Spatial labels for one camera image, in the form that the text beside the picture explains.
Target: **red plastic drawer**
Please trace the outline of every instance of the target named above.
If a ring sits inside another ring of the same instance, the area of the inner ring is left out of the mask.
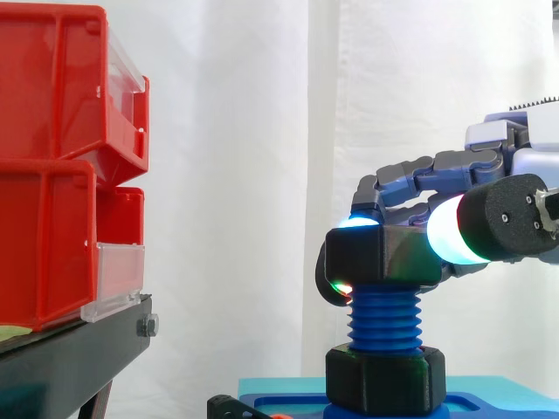
[[[116,186],[148,170],[148,80],[97,6],[0,3],[0,156],[81,159]]]
[[[139,293],[143,193],[95,184],[85,161],[0,161],[0,326],[40,330],[83,306],[95,320],[115,311],[115,298]],[[128,276],[103,277],[100,266]],[[110,310],[98,308],[109,300]]]

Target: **screw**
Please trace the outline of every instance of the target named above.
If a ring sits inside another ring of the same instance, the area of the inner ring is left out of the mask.
[[[146,338],[153,338],[159,332],[159,316],[154,313],[146,315],[143,319],[143,335]]]

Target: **black clamp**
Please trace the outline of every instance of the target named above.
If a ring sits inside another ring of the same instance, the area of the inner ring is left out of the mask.
[[[246,419],[245,414],[255,419],[272,419],[230,395],[215,395],[208,401],[208,419]]]

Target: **black metal shelf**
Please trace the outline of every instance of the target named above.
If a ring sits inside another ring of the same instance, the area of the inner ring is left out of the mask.
[[[149,347],[151,297],[96,323],[73,322],[0,343],[0,418],[101,418],[112,379]]]

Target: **blue light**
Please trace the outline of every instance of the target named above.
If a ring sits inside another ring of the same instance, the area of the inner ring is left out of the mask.
[[[378,221],[364,216],[355,216],[353,218],[343,220],[338,227],[340,229],[345,229],[346,227],[361,227],[363,225],[378,225]]]

